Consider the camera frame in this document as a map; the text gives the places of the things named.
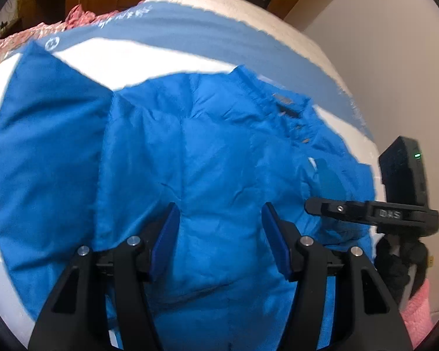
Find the black gloved right hand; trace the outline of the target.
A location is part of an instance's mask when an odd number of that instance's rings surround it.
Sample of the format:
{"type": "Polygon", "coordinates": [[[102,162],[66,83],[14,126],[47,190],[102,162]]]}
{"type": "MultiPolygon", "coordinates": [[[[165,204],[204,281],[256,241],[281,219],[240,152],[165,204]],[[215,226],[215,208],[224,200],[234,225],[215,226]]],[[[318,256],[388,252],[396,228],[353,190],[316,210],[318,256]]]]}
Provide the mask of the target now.
{"type": "Polygon", "coordinates": [[[374,265],[400,311],[422,288],[428,256],[428,248],[419,238],[384,235],[378,241],[374,265]]]}

